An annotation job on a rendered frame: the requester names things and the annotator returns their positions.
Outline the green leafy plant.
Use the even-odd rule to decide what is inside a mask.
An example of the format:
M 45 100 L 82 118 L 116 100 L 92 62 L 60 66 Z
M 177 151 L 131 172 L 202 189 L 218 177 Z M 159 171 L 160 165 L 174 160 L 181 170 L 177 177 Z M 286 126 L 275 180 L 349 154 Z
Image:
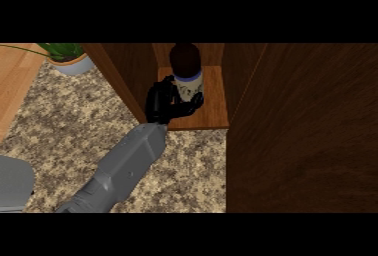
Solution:
M 10 45 L 1 44 L 1 47 L 10 48 Z M 13 49 L 23 51 L 30 51 L 32 53 L 47 57 L 54 62 L 69 62 L 75 60 L 82 54 L 83 50 L 78 43 L 38 43 L 38 47 L 45 51 L 45 53 L 30 51 L 26 48 L 13 46 Z

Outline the grey rounded appliance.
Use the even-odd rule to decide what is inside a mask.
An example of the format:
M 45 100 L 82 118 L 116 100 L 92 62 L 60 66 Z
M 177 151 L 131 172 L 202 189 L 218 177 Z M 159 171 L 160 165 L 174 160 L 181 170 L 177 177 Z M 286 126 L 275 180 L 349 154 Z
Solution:
M 20 212 L 33 188 L 29 163 L 0 155 L 0 213 Z

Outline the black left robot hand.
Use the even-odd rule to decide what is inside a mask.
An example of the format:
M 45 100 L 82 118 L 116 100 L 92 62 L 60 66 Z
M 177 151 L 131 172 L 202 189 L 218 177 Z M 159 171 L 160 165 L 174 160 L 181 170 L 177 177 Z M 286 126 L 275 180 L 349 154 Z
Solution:
M 144 116 L 148 123 L 166 125 L 175 118 L 190 116 L 203 104 L 203 94 L 197 92 L 188 102 L 181 100 L 174 76 L 153 83 L 147 91 Z

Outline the dark wine bottle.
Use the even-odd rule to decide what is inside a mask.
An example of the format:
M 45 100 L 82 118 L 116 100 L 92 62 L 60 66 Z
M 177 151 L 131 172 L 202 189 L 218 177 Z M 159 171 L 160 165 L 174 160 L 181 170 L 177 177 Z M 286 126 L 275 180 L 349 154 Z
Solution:
M 203 92 L 203 74 L 199 49 L 191 43 L 177 43 L 169 51 L 169 64 L 178 95 L 188 102 Z

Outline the dark brown cabinet door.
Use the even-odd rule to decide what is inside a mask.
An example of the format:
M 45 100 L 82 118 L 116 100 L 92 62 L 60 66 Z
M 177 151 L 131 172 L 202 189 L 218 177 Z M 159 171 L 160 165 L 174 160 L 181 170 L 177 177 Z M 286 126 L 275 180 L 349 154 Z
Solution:
M 378 212 L 378 44 L 270 44 L 227 131 L 230 212 Z

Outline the pale grey plant pot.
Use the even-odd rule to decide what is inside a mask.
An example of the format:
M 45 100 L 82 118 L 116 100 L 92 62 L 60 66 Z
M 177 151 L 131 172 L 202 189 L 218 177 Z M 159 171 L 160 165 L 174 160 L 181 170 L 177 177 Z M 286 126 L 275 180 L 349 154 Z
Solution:
M 61 74 L 70 76 L 85 73 L 94 67 L 94 63 L 86 54 L 82 54 L 76 59 L 67 62 L 55 62 L 50 58 L 47 58 L 47 62 Z

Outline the brown wooden cabinet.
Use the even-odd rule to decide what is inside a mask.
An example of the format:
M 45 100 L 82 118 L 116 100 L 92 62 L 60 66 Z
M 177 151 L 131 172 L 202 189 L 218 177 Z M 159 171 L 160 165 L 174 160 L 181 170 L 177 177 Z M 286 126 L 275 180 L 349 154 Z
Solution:
M 172 43 L 82 43 L 83 51 L 137 121 L 143 123 L 147 90 L 172 73 Z M 203 73 L 203 105 L 174 119 L 169 130 L 227 129 L 265 43 L 196 43 Z

